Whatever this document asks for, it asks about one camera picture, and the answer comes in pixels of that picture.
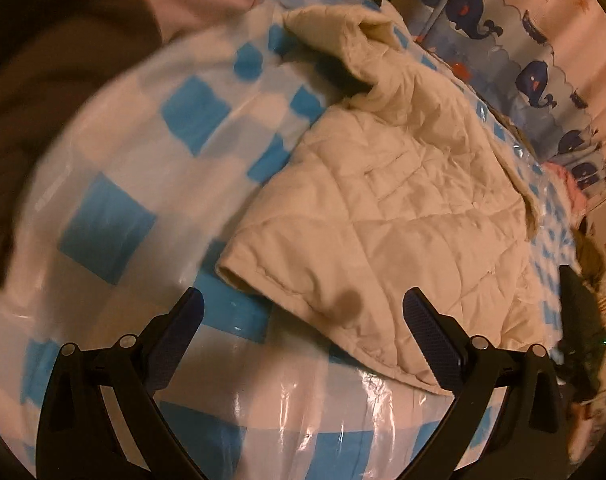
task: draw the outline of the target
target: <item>whale curtain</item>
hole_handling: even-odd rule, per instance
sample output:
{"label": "whale curtain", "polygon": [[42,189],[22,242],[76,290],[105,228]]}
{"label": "whale curtain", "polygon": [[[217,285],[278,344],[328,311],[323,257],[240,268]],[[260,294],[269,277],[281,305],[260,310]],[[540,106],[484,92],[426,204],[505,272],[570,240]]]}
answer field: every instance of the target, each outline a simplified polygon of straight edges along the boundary
{"label": "whale curtain", "polygon": [[414,39],[496,110],[534,155],[606,197],[606,14],[596,0],[395,0]]}

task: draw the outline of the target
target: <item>black bag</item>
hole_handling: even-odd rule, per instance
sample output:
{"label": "black bag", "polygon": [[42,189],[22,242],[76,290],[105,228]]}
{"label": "black bag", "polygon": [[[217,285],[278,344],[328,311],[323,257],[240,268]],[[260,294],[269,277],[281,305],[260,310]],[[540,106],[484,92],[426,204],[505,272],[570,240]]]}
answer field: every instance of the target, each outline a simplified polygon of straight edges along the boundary
{"label": "black bag", "polygon": [[606,351],[606,329],[595,295],[570,266],[559,267],[563,339],[558,348],[565,362],[558,376],[576,388],[574,401],[592,399],[601,387],[599,371]]}

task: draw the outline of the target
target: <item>white cloth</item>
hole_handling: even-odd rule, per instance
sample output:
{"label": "white cloth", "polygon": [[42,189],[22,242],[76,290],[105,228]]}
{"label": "white cloth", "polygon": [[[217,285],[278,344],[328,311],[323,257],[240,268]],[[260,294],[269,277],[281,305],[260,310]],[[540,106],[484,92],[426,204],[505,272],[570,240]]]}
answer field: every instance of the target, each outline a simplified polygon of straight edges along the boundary
{"label": "white cloth", "polygon": [[403,321],[413,286],[469,335],[543,343],[528,265],[537,201],[461,91],[402,51],[380,13],[313,6],[285,25],[373,87],[304,135],[229,241],[221,276],[369,368],[440,394]]}

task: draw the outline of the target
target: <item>blue and white tablecloth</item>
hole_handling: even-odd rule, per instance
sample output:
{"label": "blue and white tablecloth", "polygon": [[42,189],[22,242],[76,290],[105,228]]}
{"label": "blue and white tablecloth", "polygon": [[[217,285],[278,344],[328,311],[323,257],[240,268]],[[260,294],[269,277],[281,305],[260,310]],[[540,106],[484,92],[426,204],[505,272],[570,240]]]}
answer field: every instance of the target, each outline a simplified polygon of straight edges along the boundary
{"label": "blue and white tablecloth", "polygon": [[[445,414],[450,399],[372,374],[213,271],[245,207],[301,135],[327,106],[362,88],[283,29],[285,9],[317,3],[378,9],[369,0],[267,0],[108,85],[43,160],[0,295],[0,432],[32,471],[60,345],[111,346],[192,285],[205,296],[205,320],[156,400],[211,480],[394,479]],[[532,265],[544,285],[551,348],[560,336],[557,267],[574,261],[556,190],[473,92],[407,31],[398,35],[461,88],[541,199]],[[493,397],[462,463],[478,457],[501,398]],[[113,406],[113,394],[106,402]],[[124,434],[122,422],[115,426]]]}

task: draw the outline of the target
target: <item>quilted garment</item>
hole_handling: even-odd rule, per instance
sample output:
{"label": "quilted garment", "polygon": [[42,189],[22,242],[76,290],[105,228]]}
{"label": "quilted garment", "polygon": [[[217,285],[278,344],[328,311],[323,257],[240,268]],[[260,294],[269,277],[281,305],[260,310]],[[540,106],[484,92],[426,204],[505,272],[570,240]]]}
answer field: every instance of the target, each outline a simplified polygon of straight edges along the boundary
{"label": "quilted garment", "polygon": [[285,25],[372,88],[304,135],[240,222],[221,276],[435,393],[445,392],[401,314],[413,286],[495,346],[543,343],[528,265],[536,200],[461,91],[404,52],[383,14],[313,6]]}

